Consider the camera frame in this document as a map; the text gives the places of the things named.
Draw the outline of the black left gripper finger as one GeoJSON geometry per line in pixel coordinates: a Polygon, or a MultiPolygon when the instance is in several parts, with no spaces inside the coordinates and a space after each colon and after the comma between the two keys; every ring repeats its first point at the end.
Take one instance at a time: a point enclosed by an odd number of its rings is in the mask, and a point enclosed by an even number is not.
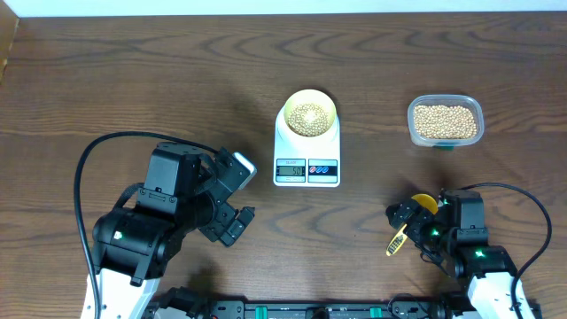
{"type": "Polygon", "coordinates": [[[244,233],[247,224],[240,220],[233,220],[222,226],[219,240],[225,247],[234,245],[244,233]]]}
{"type": "Polygon", "coordinates": [[[244,228],[247,228],[248,225],[252,222],[254,216],[255,208],[251,206],[245,206],[240,210],[237,220],[244,225],[244,228]]]}

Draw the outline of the yellow plastic scoop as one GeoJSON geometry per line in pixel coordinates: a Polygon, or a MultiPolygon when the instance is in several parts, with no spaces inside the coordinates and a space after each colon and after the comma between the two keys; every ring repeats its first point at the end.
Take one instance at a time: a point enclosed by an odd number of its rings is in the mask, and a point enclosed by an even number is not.
{"type": "MultiPolygon", "coordinates": [[[[432,214],[438,212],[439,207],[435,198],[428,194],[419,193],[411,197],[412,200],[416,201],[420,206],[424,207],[426,210],[430,211],[432,214]]],[[[407,224],[403,223],[400,226],[396,226],[396,235],[392,238],[390,243],[386,248],[386,255],[392,256],[399,251],[399,249],[405,244],[408,236],[404,233],[407,224]]]]}

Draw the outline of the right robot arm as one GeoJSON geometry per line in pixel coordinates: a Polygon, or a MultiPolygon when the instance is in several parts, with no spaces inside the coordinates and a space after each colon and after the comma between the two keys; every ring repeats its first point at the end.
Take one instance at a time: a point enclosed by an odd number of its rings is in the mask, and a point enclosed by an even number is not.
{"type": "Polygon", "coordinates": [[[430,318],[538,318],[525,297],[507,250],[490,245],[484,202],[475,191],[418,194],[386,208],[397,237],[411,240],[421,257],[456,280],[461,290],[441,295],[430,318]]]}

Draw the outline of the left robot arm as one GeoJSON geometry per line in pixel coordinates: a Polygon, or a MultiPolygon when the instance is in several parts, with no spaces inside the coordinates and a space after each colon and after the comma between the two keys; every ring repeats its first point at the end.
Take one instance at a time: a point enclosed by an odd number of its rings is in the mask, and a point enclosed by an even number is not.
{"type": "Polygon", "coordinates": [[[228,199],[255,173],[239,152],[220,149],[208,155],[188,144],[158,144],[145,181],[124,190],[94,226],[94,272],[82,317],[142,317],[167,264],[193,230],[212,242],[234,245],[254,210],[236,209],[228,199]]]}

